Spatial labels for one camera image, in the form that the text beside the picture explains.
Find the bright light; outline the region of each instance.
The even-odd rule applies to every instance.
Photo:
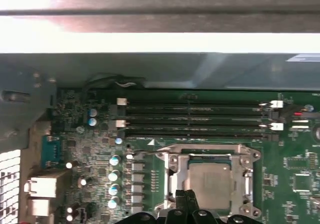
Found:
[[[320,34],[67,33],[47,21],[12,28],[1,17],[0,26],[0,53],[320,53]]]

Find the ventilation grille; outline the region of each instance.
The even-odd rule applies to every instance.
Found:
[[[18,223],[20,150],[0,154],[0,224]]]

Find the metal frame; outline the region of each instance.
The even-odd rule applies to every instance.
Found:
[[[320,0],[0,0],[0,24],[71,32],[320,31]]]

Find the screw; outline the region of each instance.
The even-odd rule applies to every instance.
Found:
[[[148,216],[148,215],[141,216],[141,220],[143,220],[143,221],[146,221],[146,220],[149,220],[149,219],[150,219],[150,216]]]
[[[182,215],[182,211],[180,211],[180,210],[175,210],[175,211],[174,211],[174,214],[175,214],[175,215]]]
[[[234,217],[233,220],[235,221],[235,223],[243,223],[244,221],[241,217],[238,216]]]
[[[199,211],[199,215],[201,215],[201,216],[205,216],[206,213],[207,213],[207,212],[205,212],[204,210],[200,210],[200,211]]]

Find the cpu socket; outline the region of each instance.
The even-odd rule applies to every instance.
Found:
[[[176,190],[192,189],[201,209],[220,218],[257,218],[253,204],[253,163],[261,153],[242,144],[173,144],[157,150],[164,161],[165,201],[155,210],[174,208]]]

